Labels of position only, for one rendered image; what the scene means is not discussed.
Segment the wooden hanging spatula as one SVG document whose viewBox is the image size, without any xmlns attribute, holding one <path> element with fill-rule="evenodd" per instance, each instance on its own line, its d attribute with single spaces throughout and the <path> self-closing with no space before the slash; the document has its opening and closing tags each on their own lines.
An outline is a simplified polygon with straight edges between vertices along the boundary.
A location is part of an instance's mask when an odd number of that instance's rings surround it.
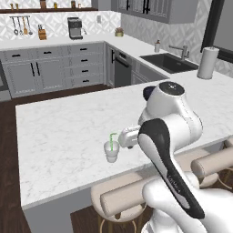
<svg viewBox="0 0 233 233">
<path fill-rule="evenodd" d="M 24 25 L 24 35 L 28 35 L 27 28 L 25 26 L 25 18 L 22 16 L 23 25 Z"/>
</svg>

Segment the black framed window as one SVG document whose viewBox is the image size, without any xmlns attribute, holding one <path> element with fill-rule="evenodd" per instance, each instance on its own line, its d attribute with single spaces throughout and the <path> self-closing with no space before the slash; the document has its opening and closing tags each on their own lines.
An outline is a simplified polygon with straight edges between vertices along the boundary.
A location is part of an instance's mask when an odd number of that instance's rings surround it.
<svg viewBox="0 0 233 233">
<path fill-rule="evenodd" d="M 213 0 L 201 46 L 219 49 L 218 59 L 233 64 L 233 0 Z"/>
</svg>

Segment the wooden knife block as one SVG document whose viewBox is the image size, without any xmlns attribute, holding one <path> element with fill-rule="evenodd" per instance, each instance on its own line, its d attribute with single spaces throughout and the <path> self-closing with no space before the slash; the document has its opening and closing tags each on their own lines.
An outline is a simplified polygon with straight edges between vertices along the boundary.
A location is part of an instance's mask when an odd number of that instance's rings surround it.
<svg viewBox="0 0 233 233">
<path fill-rule="evenodd" d="M 38 37 L 40 40 L 46 40 L 46 31 L 41 25 L 38 26 Z"/>
</svg>

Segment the silver tap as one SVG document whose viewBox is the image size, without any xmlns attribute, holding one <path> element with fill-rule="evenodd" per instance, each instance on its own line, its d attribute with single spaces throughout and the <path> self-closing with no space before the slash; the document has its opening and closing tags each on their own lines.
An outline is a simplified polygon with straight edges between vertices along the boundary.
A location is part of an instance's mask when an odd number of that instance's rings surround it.
<svg viewBox="0 0 233 233">
<path fill-rule="evenodd" d="M 181 50 L 181 60 L 184 61 L 186 58 L 189 58 L 189 51 L 187 50 L 187 46 L 182 46 L 182 47 L 178 47 L 178 46 L 168 46 L 169 48 L 174 48 L 174 49 L 178 49 Z"/>
</svg>

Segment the clear glass cup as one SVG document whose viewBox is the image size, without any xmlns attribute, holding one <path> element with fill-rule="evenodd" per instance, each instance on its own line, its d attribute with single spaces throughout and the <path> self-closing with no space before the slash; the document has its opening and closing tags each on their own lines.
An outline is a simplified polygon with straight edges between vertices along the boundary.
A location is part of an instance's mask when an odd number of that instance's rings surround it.
<svg viewBox="0 0 233 233">
<path fill-rule="evenodd" d="M 113 146 L 110 146 L 110 142 L 107 141 L 104 144 L 104 150 L 105 150 L 105 154 L 106 154 L 106 160 L 109 163 L 114 163 L 117 161 L 117 155 L 119 152 L 119 144 L 117 141 L 113 142 Z"/>
</svg>

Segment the beige round bar stool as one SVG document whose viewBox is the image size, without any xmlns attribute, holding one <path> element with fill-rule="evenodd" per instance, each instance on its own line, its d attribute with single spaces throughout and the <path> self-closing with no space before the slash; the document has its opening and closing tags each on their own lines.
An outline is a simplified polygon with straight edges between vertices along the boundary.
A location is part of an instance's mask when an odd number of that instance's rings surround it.
<svg viewBox="0 0 233 233">
<path fill-rule="evenodd" d="M 147 207 L 142 189 L 153 181 L 156 181 L 156 191 L 166 186 L 159 176 L 142 176 L 134 172 L 92 187 L 91 201 L 98 214 L 98 233 L 103 233 L 106 222 L 108 233 L 113 233 L 114 223 L 132 223 L 134 233 L 141 233 L 143 212 Z"/>
<path fill-rule="evenodd" d="M 176 161 L 183 171 L 193 172 L 199 179 L 201 188 L 210 187 L 217 181 L 225 188 L 230 174 L 233 175 L 233 137 L 228 138 L 222 150 L 210 154 L 204 148 L 183 153 L 176 157 Z"/>
</svg>

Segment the silver hanging spoon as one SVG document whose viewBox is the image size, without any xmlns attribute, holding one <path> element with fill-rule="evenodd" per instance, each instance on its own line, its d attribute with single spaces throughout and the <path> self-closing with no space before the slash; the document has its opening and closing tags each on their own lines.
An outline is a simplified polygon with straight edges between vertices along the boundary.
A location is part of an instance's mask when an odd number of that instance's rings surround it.
<svg viewBox="0 0 233 233">
<path fill-rule="evenodd" d="M 20 35 L 23 35 L 24 33 L 23 33 L 22 28 L 21 28 L 21 24 L 20 24 L 20 19 L 19 19 L 19 17 L 17 17 L 17 21 L 18 21 L 18 25 L 19 25 L 19 34 L 20 34 Z"/>
<path fill-rule="evenodd" d="M 28 29 L 29 29 L 29 35 L 32 35 L 33 34 L 33 32 L 32 32 L 32 30 L 31 30 L 31 26 L 30 26 L 30 22 L 29 22 L 29 16 L 27 16 L 26 17 L 26 20 L 27 20 L 27 24 L 28 24 Z"/>
</svg>

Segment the grey wall cupboards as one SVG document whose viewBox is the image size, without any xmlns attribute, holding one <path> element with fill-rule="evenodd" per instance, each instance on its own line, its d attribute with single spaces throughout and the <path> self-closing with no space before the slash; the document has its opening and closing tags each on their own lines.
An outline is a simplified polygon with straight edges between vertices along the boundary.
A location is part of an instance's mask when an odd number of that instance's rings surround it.
<svg viewBox="0 0 233 233">
<path fill-rule="evenodd" d="M 119 13 L 174 25 L 193 23 L 198 0 L 111 0 Z"/>
</svg>

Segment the dark dishwasher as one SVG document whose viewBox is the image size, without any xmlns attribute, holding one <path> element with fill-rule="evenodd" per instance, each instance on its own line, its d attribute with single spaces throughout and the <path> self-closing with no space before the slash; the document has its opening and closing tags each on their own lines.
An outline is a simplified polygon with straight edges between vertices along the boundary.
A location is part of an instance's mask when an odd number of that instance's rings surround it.
<svg viewBox="0 0 233 233">
<path fill-rule="evenodd" d="M 132 58 L 123 52 L 115 55 L 115 87 L 131 85 Z"/>
</svg>

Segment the green straw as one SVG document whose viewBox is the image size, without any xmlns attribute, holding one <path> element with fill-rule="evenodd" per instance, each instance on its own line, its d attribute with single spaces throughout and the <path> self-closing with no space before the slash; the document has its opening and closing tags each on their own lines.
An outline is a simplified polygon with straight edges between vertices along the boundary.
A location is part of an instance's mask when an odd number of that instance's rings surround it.
<svg viewBox="0 0 233 233">
<path fill-rule="evenodd" d="M 118 150 L 118 143 L 114 140 L 113 136 L 115 136 L 116 133 L 111 133 L 109 136 L 110 139 L 110 150 L 117 152 Z"/>
</svg>

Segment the grey cupboards under sink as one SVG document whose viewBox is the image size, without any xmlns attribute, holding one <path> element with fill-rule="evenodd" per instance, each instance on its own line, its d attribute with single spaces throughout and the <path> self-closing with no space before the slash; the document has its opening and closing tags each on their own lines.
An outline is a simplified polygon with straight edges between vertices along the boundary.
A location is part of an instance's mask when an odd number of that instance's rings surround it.
<svg viewBox="0 0 233 233">
<path fill-rule="evenodd" d="M 132 61 L 131 84 L 137 85 L 146 82 L 165 80 L 167 76 L 160 74 L 158 71 L 146 66 L 136 59 Z"/>
</svg>

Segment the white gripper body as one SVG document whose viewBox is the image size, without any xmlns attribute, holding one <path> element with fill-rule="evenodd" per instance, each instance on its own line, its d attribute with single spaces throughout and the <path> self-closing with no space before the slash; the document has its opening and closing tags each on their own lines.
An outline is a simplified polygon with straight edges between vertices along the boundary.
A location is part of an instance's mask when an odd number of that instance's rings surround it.
<svg viewBox="0 0 233 233">
<path fill-rule="evenodd" d="M 121 147 L 132 148 L 137 144 L 137 135 L 139 132 L 140 126 L 127 127 L 122 130 L 118 137 L 118 143 Z"/>
</svg>

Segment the black and silver coffee machine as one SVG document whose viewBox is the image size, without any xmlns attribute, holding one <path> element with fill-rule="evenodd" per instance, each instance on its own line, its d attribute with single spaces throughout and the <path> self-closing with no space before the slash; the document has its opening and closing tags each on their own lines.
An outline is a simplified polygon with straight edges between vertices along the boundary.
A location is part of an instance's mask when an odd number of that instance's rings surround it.
<svg viewBox="0 0 233 233">
<path fill-rule="evenodd" d="M 82 39 L 82 20 L 79 17 L 68 17 L 68 33 L 72 40 Z"/>
</svg>

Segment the dark wooden wall shelf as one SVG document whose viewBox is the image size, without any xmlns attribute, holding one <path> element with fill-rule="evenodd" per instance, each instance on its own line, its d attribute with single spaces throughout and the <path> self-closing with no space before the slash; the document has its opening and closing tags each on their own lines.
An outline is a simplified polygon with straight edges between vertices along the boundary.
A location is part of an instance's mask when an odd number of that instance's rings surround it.
<svg viewBox="0 0 233 233">
<path fill-rule="evenodd" d="M 49 12 L 90 12 L 98 11 L 97 8 L 93 7 L 82 7 L 82 8 L 27 8 L 27 9 L 0 9 L 0 14 L 22 14 L 22 13 L 49 13 Z"/>
</svg>

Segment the dark kitchen sink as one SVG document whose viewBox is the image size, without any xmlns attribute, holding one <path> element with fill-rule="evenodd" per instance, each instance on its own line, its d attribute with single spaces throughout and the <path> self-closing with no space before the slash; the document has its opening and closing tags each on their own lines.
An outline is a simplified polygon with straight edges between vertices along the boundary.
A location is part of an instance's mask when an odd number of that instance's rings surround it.
<svg viewBox="0 0 233 233">
<path fill-rule="evenodd" d="M 198 65 L 188 61 L 182 61 L 179 57 L 169 53 L 141 56 L 141 58 L 148 61 L 150 64 L 167 71 L 169 74 L 198 70 Z"/>
</svg>

